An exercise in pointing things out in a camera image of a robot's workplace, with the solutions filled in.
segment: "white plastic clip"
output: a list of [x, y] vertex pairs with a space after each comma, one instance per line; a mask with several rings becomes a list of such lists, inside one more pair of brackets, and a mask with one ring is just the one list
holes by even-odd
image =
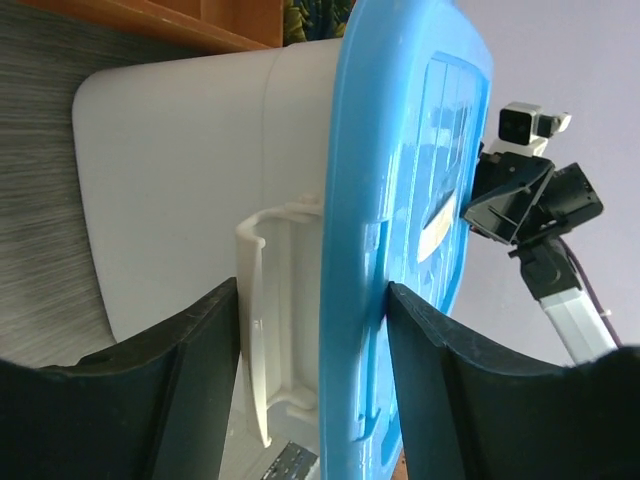
[[247, 429], [265, 447], [275, 403], [317, 424], [322, 215], [322, 204], [305, 196], [236, 227]]

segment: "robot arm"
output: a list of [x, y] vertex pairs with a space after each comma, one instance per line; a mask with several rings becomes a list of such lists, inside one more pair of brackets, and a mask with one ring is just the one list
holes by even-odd
[[472, 230], [515, 250], [532, 296], [576, 363], [620, 345], [606, 312], [561, 235], [591, 220], [603, 205], [577, 164], [556, 170], [543, 154], [571, 116], [511, 103], [500, 112], [499, 138], [480, 152], [472, 201], [463, 216]]

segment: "blue plastic lid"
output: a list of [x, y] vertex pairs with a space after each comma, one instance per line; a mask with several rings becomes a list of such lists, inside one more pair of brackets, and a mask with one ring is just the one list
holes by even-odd
[[336, 74], [320, 312], [323, 477], [388, 479], [401, 449], [385, 291], [456, 297], [492, 77], [445, 0], [358, 0]]

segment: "small white camera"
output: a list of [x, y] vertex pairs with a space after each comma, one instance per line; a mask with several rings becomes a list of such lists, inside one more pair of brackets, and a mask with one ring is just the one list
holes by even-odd
[[512, 102], [500, 110], [498, 137], [516, 145], [529, 145], [537, 138], [551, 138], [564, 131], [571, 116], [543, 115], [542, 107], [528, 103]]

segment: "gray carpet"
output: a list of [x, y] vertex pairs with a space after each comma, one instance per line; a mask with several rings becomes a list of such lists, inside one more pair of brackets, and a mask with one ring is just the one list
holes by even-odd
[[0, 357], [70, 365], [113, 343], [82, 211], [73, 95], [98, 70], [197, 55], [0, 0]]

